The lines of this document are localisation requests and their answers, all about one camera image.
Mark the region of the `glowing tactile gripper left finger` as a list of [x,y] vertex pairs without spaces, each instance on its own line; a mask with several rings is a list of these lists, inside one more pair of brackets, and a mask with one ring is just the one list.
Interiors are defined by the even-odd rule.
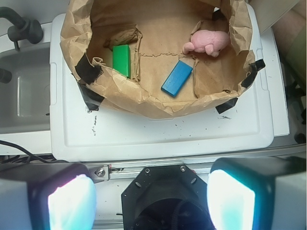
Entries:
[[2,230],[90,230],[96,188],[82,163],[0,166]]

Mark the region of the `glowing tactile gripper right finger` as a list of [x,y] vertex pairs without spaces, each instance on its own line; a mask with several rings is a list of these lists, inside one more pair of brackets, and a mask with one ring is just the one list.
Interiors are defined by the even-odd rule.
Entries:
[[218,230],[305,230],[307,160],[219,158],[208,177],[207,202]]

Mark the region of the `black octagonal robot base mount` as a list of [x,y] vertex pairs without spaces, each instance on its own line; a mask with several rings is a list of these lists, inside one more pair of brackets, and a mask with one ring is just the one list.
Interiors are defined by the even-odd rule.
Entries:
[[121,194],[126,230],[213,230],[207,183],[186,165],[144,168]]

